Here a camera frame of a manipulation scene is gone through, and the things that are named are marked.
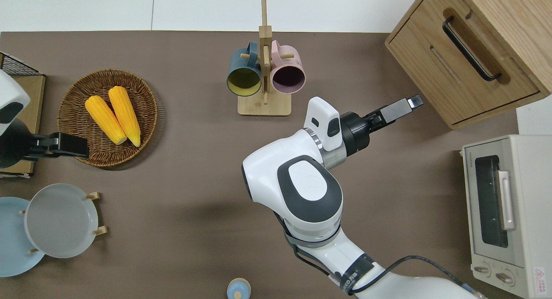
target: warning label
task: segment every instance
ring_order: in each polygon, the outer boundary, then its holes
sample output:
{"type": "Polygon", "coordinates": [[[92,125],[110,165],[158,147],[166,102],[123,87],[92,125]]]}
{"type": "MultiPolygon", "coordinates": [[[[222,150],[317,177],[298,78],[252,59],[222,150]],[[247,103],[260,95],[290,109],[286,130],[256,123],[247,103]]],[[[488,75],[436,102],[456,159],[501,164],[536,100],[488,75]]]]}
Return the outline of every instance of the warning label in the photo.
{"type": "Polygon", "coordinates": [[[544,268],[535,268],[535,287],[537,295],[546,295],[546,275],[544,268]]]}

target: toaster oven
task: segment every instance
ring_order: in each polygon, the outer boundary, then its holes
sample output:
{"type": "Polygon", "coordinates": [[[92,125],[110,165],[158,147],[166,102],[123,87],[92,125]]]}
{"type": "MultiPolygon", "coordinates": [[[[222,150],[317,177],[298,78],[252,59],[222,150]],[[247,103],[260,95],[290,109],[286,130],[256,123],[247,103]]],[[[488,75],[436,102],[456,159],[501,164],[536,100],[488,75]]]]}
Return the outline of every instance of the toaster oven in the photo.
{"type": "Polygon", "coordinates": [[[493,138],[461,155],[474,277],[552,299],[552,135],[493,138]]]}

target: brown tabletop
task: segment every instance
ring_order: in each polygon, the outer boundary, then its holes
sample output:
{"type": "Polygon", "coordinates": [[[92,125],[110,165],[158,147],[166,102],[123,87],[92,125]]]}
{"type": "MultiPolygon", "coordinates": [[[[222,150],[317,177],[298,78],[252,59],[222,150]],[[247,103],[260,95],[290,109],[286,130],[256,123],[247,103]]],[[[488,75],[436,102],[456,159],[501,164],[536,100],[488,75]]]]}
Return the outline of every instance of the brown tabletop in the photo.
{"type": "MultiPolygon", "coordinates": [[[[31,199],[52,183],[99,191],[109,233],[81,255],[45,256],[0,279],[0,298],[219,298],[235,277],[252,298],[347,298],[294,258],[270,210],[247,195],[240,165],[302,128],[309,99],[361,116],[419,93],[385,49],[387,34],[275,32],[301,54],[306,85],[287,117],[240,116],[226,87],[231,53],[256,32],[2,32],[0,50],[47,75],[40,132],[56,132],[65,92],[88,73],[124,69],[157,96],[160,120],[146,149],[116,170],[71,158],[40,160],[31,179],[0,179],[0,196],[31,199]]],[[[516,114],[451,131],[431,105],[372,134],[332,169],[343,189],[347,236],[382,266],[431,258],[493,298],[515,298],[473,278],[462,145],[517,134],[516,114]]],[[[423,262],[405,275],[443,276],[423,262]]]]}

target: black cable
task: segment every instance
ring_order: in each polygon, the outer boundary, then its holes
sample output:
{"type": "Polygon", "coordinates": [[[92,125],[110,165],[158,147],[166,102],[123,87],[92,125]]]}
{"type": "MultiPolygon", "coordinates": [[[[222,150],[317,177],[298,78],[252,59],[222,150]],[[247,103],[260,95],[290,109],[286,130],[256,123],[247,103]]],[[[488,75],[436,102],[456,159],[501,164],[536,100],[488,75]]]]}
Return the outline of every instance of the black cable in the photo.
{"type": "Polygon", "coordinates": [[[411,256],[406,256],[406,257],[403,257],[403,258],[400,258],[399,260],[395,261],[392,265],[390,265],[387,269],[385,269],[385,271],[383,271],[382,273],[380,273],[380,275],[378,275],[375,279],[371,280],[370,283],[367,283],[366,285],[364,285],[363,287],[359,288],[359,289],[356,289],[356,290],[351,290],[349,291],[349,293],[347,295],[349,296],[352,296],[354,295],[355,293],[360,293],[361,291],[365,291],[368,287],[374,285],[377,281],[379,281],[382,277],[384,277],[387,273],[389,273],[391,270],[393,270],[396,266],[398,266],[399,264],[401,264],[402,262],[406,261],[406,260],[410,260],[410,259],[418,259],[418,260],[423,260],[425,262],[427,262],[428,264],[430,265],[433,265],[434,267],[436,267],[437,269],[439,269],[440,271],[442,271],[443,273],[445,273],[446,275],[448,275],[450,277],[450,279],[452,279],[454,281],[454,283],[457,283],[458,285],[463,285],[464,283],[459,280],[456,276],[452,275],[449,271],[447,271],[446,269],[444,269],[442,266],[436,264],[435,262],[433,262],[432,260],[429,260],[428,258],[424,258],[422,256],[415,256],[415,255],[411,255],[411,256]]]}
{"type": "MultiPolygon", "coordinates": [[[[286,227],[285,223],[284,223],[284,220],[282,219],[282,217],[280,215],[278,215],[276,212],[274,212],[274,216],[276,216],[276,219],[278,220],[278,222],[280,222],[280,225],[282,226],[282,228],[284,228],[284,232],[288,235],[288,236],[291,236],[291,233],[289,232],[288,230],[288,227],[286,227]]],[[[297,245],[296,244],[291,244],[290,245],[292,246],[293,248],[293,254],[295,255],[295,257],[297,257],[298,260],[301,260],[302,262],[305,262],[306,264],[308,264],[309,266],[312,266],[314,267],[316,270],[319,270],[320,272],[324,273],[324,275],[326,276],[329,276],[331,275],[328,271],[324,270],[323,268],[320,268],[318,265],[310,262],[309,260],[306,260],[305,258],[299,256],[299,253],[298,253],[298,248],[297,248],[297,245]]]]}

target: plate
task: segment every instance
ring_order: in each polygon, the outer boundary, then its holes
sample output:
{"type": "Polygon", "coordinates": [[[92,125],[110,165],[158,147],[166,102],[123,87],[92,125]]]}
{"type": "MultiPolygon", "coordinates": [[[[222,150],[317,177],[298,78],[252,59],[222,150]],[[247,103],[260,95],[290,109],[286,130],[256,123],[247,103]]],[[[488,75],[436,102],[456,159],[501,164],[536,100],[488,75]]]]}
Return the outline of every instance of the plate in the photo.
{"type": "Polygon", "coordinates": [[[15,197],[0,198],[0,277],[30,270],[44,257],[41,251],[27,254],[34,248],[25,233],[25,216],[29,201],[15,197]]]}
{"type": "Polygon", "coordinates": [[[75,257],[94,241],[98,212],[81,189],[55,183],[36,193],[25,214],[25,232],[35,248],[56,258],[75,257]]]}
{"type": "Polygon", "coordinates": [[[113,167],[138,155],[150,141],[157,125],[157,102],[154,93],[144,80],[124,70],[105,69],[79,79],[67,91],[57,112],[59,132],[86,138],[90,151],[88,159],[76,159],[95,167],[113,167]],[[114,144],[99,128],[85,108],[85,101],[98,95],[113,110],[109,101],[109,89],[115,85],[124,87],[140,126],[140,146],[130,140],[114,144]]]}

